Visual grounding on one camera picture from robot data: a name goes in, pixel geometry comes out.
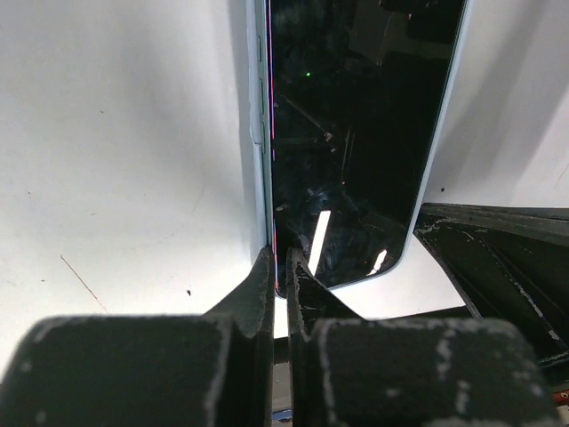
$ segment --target scratch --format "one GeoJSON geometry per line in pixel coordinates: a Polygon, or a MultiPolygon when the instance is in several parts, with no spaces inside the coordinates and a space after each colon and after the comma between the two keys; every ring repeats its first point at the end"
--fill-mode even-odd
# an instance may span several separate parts
{"type": "Polygon", "coordinates": [[[202,197],[204,196],[204,191],[205,191],[205,181],[202,181],[202,190],[200,191],[199,197],[197,198],[196,203],[194,204],[194,207],[192,208],[192,213],[191,213],[191,215],[194,214],[194,212],[195,212],[196,209],[197,209],[197,206],[199,205],[199,202],[202,201],[202,197]]]}
{"type": "Polygon", "coordinates": [[[77,278],[79,279],[79,281],[83,284],[83,286],[85,287],[85,289],[87,289],[87,291],[89,291],[89,294],[91,294],[92,297],[95,299],[95,301],[100,305],[100,307],[101,307],[106,313],[108,313],[108,311],[107,311],[107,309],[105,308],[105,306],[104,306],[103,304],[101,304],[101,302],[99,301],[99,298],[97,298],[97,295],[95,295],[95,294],[93,293],[93,291],[91,290],[91,288],[83,281],[83,279],[81,278],[81,276],[79,276],[79,275],[77,274],[77,272],[76,272],[75,270],[73,270],[73,267],[71,267],[71,266],[69,265],[69,263],[66,261],[66,259],[63,258],[63,255],[60,255],[60,258],[61,258],[61,260],[62,260],[63,262],[65,262],[65,265],[67,265],[67,266],[69,267],[69,269],[70,269],[71,271],[73,271],[73,274],[76,275],[76,277],[77,277],[77,278]]]}
{"type": "Polygon", "coordinates": [[[557,178],[557,182],[555,183],[555,186],[553,188],[556,188],[557,185],[559,184],[559,182],[561,181],[561,178],[563,178],[563,175],[565,175],[565,172],[567,172],[567,169],[569,169],[569,163],[567,164],[567,166],[565,167],[564,171],[559,175],[559,178],[557,178]]]}

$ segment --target white surface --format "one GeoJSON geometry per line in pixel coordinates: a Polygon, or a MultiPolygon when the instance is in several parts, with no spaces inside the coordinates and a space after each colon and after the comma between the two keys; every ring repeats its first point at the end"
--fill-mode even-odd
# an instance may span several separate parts
{"type": "MultiPolygon", "coordinates": [[[[203,312],[246,275],[238,4],[0,4],[0,369],[37,319],[104,312],[62,255],[113,314],[203,312]]],[[[567,206],[568,20],[564,0],[476,1],[428,201],[567,206]]],[[[460,303],[416,240],[336,294],[369,318],[460,303]]],[[[276,336],[285,319],[278,300],[276,336]]]]}

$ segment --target brown scratch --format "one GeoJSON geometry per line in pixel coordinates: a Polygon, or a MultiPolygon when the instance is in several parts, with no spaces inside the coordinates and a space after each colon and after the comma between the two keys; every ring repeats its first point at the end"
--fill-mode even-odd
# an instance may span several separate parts
{"type": "Polygon", "coordinates": [[[556,188],[557,185],[559,184],[559,182],[561,181],[561,178],[563,178],[563,175],[565,175],[565,172],[567,172],[567,169],[569,169],[569,163],[567,164],[567,166],[565,167],[565,170],[559,175],[559,178],[557,178],[557,182],[555,183],[555,186],[553,188],[556,188]]]}
{"type": "Polygon", "coordinates": [[[105,308],[105,306],[99,301],[99,298],[97,298],[97,295],[95,295],[93,293],[93,291],[91,290],[91,288],[83,281],[83,279],[81,278],[81,276],[79,276],[77,274],[77,272],[75,270],[73,270],[73,267],[71,267],[71,265],[69,265],[69,263],[67,262],[67,260],[65,258],[63,258],[63,255],[60,255],[60,258],[63,262],[65,262],[65,265],[67,265],[69,267],[69,269],[71,271],[73,271],[73,274],[76,275],[76,277],[79,279],[79,281],[83,284],[84,288],[87,289],[87,291],[89,291],[89,294],[92,295],[92,297],[95,299],[95,301],[100,305],[100,307],[106,312],[108,313],[107,309],[105,308]]]}

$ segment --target phone screen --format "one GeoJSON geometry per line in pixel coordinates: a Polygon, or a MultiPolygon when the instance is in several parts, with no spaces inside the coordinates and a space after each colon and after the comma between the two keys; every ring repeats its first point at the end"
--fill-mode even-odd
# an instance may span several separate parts
{"type": "Polygon", "coordinates": [[[279,292],[289,247],[327,287],[402,256],[465,3],[269,2],[279,292]]]}

